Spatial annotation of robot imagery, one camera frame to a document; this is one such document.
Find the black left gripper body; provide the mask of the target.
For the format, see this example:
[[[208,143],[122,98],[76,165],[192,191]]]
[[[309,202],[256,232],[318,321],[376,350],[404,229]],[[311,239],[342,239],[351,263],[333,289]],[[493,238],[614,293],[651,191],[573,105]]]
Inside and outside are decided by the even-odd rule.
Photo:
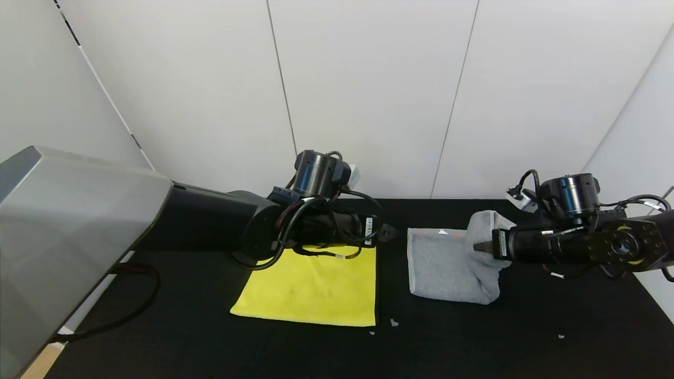
[[[379,221],[371,214],[334,213],[334,230],[347,245],[373,248],[377,243]]]

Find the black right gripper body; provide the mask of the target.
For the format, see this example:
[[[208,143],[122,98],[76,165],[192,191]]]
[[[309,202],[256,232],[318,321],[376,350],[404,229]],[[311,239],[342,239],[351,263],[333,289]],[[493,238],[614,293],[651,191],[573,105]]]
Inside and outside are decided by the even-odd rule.
[[[492,255],[512,262],[551,262],[551,245],[539,228],[513,226],[492,230]]]

